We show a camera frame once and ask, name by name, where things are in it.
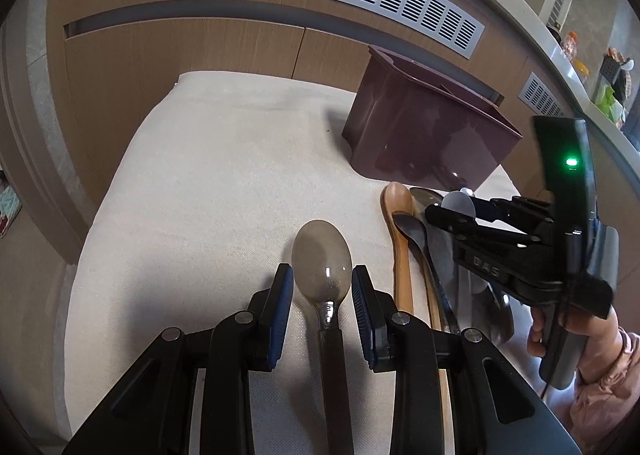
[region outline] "hand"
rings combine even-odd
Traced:
[[[532,356],[542,358],[546,348],[542,344],[545,328],[545,315],[539,307],[531,307],[533,325],[529,330],[527,351]],[[561,315],[558,323],[562,325]],[[613,363],[622,352],[622,335],[618,330],[618,317],[611,307],[606,320],[592,316],[575,307],[569,308],[566,326],[569,332],[588,336],[584,352],[578,362],[578,370],[585,383],[594,383],[610,371]]]

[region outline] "pink sleeve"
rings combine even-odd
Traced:
[[[585,454],[621,424],[640,397],[640,336],[620,329],[623,347],[608,374],[585,385],[575,382],[575,401],[570,410],[570,433]]]

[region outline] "maroon plastic box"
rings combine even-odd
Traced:
[[[522,135],[489,100],[380,47],[342,130],[364,177],[436,190],[476,190]]]

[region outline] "table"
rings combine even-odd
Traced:
[[[354,94],[296,80],[192,72],[137,131],[87,236],[65,335],[65,400],[75,432],[160,331],[213,327],[246,308],[290,261],[308,220],[340,229],[354,265],[392,294],[393,256],[380,210],[386,182],[350,167],[340,133]],[[516,194],[502,168],[478,189]],[[414,269],[416,315],[427,317]],[[527,377],[528,310],[514,304],[516,336],[504,348]],[[362,357],[351,294],[340,306],[358,454],[389,450],[394,374]],[[314,311],[296,290],[282,359],[251,373],[257,454],[324,453]]]

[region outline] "floor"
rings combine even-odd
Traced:
[[[0,388],[39,444],[59,440],[54,336],[65,274],[66,263],[23,208],[0,239]]]

